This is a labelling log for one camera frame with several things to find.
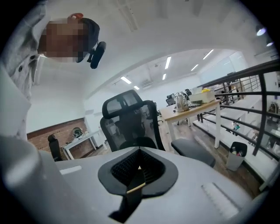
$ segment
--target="white desk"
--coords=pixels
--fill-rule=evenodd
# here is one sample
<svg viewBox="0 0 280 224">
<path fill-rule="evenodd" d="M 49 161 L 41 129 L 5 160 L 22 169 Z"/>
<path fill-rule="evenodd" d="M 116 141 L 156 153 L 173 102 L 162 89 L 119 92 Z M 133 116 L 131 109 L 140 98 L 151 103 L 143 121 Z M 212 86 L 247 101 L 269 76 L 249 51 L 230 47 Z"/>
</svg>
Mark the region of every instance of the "white desk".
<svg viewBox="0 0 280 224">
<path fill-rule="evenodd" d="M 199 107 L 191 108 L 184 112 L 173 112 L 175 105 L 168 106 L 160 110 L 162 119 L 167 123 L 171 140 L 175 140 L 175 134 L 172 123 L 188 118 L 189 126 L 191 125 L 190 117 L 216 109 L 216 138 L 215 148 L 219 147 L 220 129 L 221 129 L 221 114 L 220 114 L 220 100 L 213 100 L 209 103 L 203 103 Z"/>
<path fill-rule="evenodd" d="M 83 138 L 79 139 L 78 141 L 71 142 L 71 143 L 67 144 L 67 145 L 64 146 L 64 147 L 61 147 L 62 150 L 63 150 L 63 153 L 64 153 L 65 156 L 66 156 L 66 158 L 67 158 L 68 160 L 74 159 L 73 155 L 72 155 L 71 152 L 70 152 L 70 149 L 73 148 L 74 146 L 76 146 L 76 145 L 82 143 L 83 141 L 85 141 L 85 140 L 87 140 L 87 139 L 90 140 L 90 142 L 91 142 L 93 148 L 96 150 L 96 147 L 95 147 L 95 145 L 93 144 L 93 142 L 92 142 L 92 140 L 91 140 L 91 137 L 93 137 L 93 135 L 96 134 L 96 133 L 98 133 L 98 132 L 99 132 L 99 131 L 89 133 L 89 134 L 85 135 Z"/>
</svg>

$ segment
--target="white box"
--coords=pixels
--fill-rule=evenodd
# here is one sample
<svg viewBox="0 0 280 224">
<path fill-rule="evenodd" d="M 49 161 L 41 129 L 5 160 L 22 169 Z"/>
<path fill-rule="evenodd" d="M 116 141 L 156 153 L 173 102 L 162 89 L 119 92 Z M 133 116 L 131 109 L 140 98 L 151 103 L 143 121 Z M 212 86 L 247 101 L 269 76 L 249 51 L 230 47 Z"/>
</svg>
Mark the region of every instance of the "white box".
<svg viewBox="0 0 280 224">
<path fill-rule="evenodd" d="M 204 93 L 198 93 L 188 96 L 190 101 L 202 100 L 202 103 L 209 103 L 215 99 L 214 91 L 208 91 Z"/>
</svg>

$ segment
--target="white ceiling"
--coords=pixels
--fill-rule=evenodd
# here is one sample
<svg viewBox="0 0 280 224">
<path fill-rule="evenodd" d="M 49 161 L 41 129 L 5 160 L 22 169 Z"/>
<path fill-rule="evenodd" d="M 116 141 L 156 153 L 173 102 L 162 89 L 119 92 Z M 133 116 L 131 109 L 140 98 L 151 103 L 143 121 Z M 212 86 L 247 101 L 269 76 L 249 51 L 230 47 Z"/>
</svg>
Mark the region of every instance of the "white ceiling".
<svg viewBox="0 0 280 224">
<path fill-rule="evenodd" d="M 167 78 L 187 74 L 208 49 L 252 56 L 266 50 L 265 37 L 256 37 L 258 22 L 236 0 L 50 0 L 48 8 L 52 19 L 81 12 L 100 25 L 99 40 L 107 42 L 107 49 L 97 69 L 86 59 L 62 64 L 47 59 L 44 64 L 83 79 L 86 97 L 125 74 L 136 83 L 160 80 L 162 64 L 174 53 L 180 52 Z"/>
<path fill-rule="evenodd" d="M 108 84 L 107 87 L 113 91 L 126 91 L 136 85 L 143 90 L 158 85 L 159 83 L 170 82 L 182 77 L 194 75 L 222 51 L 221 49 L 215 49 L 203 60 L 203 57 L 210 50 L 211 49 L 190 50 L 168 55 L 171 56 L 171 61 L 167 69 L 165 69 L 167 57 L 161 57 L 126 73 L 124 76 L 129 79 L 132 84 L 128 85 L 118 77 Z M 199 64 L 198 67 L 191 71 L 196 64 Z M 163 74 L 166 74 L 165 80 L 162 80 Z"/>
</svg>

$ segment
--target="red object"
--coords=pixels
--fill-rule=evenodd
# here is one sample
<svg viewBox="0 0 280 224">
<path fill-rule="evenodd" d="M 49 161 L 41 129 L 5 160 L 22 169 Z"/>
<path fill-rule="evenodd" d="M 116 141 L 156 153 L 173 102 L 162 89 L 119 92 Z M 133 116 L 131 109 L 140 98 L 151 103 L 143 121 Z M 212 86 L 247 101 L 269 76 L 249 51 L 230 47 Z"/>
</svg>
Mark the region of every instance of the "red object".
<svg viewBox="0 0 280 224">
<path fill-rule="evenodd" d="M 70 16 L 68 16 L 68 18 L 72 18 L 72 19 L 81 19 L 82 17 L 84 17 L 82 13 L 73 13 Z"/>
</svg>

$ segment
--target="white wall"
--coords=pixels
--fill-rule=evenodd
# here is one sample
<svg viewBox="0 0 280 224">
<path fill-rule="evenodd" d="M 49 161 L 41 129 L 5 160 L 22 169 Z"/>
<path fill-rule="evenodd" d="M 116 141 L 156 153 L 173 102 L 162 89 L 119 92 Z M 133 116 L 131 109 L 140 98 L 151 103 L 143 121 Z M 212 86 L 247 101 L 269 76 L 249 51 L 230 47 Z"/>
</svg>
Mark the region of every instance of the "white wall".
<svg viewBox="0 0 280 224">
<path fill-rule="evenodd" d="M 172 93 L 191 89 L 200 85 L 200 79 L 197 75 L 188 76 L 175 81 L 166 82 L 160 86 L 139 91 L 138 94 L 143 100 L 152 100 L 157 103 L 157 109 L 167 106 L 166 96 Z"/>
<path fill-rule="evenodd" d="M 43 68 L 39 85 L 31 88 L 27 133 L 84 117 L 81 85 L 73 74 Z"/>
</svg>

